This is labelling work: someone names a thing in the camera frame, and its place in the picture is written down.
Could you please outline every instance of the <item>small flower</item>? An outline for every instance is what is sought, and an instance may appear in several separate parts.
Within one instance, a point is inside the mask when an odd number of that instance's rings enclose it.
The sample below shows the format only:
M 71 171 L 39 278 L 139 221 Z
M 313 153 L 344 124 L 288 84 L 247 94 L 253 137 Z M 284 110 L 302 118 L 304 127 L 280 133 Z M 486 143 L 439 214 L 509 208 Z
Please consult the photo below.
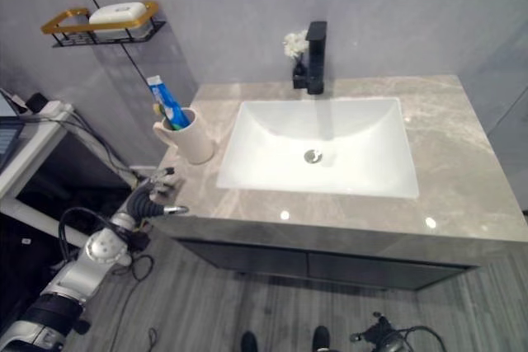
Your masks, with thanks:
M 304 51 L 308 49 L 308 41 L 305 37 L 307 30 L 299 33 L 289 33 L 284 37 L 284 54 L 292 59 L 297 59 Z

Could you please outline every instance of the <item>white soap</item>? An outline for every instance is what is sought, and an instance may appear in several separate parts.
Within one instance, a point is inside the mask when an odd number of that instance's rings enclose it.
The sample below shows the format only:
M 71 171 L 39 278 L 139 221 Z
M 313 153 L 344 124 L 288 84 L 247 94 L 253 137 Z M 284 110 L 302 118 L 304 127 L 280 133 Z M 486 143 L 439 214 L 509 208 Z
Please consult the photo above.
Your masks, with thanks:
M 91 24 L 133 21 L 145 12 L 147 12 L 147 8 L 141 2 L 111 4 L 94 12 L 90 16 L 89 21 Z M 129 32 L 135 39 L 140 39 L 145 37 L 152 28 L 150 21 L 147 21 L 140 27 L 129 29 Z M 103 31 L 95 31 L 95 33 L 100 40 L 124 39 L 128 37 L 124 29 L 105 29 Z

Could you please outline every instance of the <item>dark cabinet door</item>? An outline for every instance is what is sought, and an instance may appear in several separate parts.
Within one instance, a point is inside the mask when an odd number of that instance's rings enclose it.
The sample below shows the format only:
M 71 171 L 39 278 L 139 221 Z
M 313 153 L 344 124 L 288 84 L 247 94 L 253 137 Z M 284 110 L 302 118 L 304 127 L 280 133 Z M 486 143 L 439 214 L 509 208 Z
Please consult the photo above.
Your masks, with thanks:
M 417 290 L 464 267 L 309 253 L 309 277 L 382 288 Z
M 302 251 L 215 242 L 178 241 L 219 268 L 303 278 L 308 275 L 306 253 Z

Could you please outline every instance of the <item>wall shelf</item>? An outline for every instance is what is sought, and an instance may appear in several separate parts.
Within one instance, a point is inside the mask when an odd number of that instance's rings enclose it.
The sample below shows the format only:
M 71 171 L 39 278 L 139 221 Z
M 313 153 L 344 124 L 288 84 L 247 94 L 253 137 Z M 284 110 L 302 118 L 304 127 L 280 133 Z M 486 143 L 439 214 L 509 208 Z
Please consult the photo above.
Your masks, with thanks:
M 90 12 L 87 8 L 74 8 L 61 12 L 48 22 L 46 22 L 40 30 L 45 35 L 52 35 L 56 41 L 54 48 L 58 47 L 72 47 L 76 45 L 122 45 L 126 43 L 143 43 L 153 38 L 156 33 L 165 25 L 165 21 L 154 20 L 154 14 L 158 12 L 158 4 L 156 2 L 143 2 L 147 11 L 138 19 L 126 22 L 112 22 L 104 24 L 81 24 L 81 25 L 66 25 L 61 26 L 60 23 L 72 17 L 86 17 L 90 18 Z M 147 35 L 143 37 L 134 37 L 130 33 L 131 29 L 150 24 L 152 29 Z M 119 39 L 101 38 L 96 32 L 105 30 L 123 30 L 127 37 Z

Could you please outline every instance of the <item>toothbrush cup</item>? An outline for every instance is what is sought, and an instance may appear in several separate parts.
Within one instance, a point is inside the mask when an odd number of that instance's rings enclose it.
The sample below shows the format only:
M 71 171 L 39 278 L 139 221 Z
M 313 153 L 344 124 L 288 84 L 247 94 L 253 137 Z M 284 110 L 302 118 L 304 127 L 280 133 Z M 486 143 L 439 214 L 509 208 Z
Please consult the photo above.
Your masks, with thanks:
M 213 141 L 205 130 L 203 119 L 193 109 L 182 109 L 191 122 L 185 128 L 170 128 L 166 117 L 162 122 L 154 123 L 152 130 L 165 144 L 178 149 L 178 152 L 191 164 L 209 161 L 215 153 Z

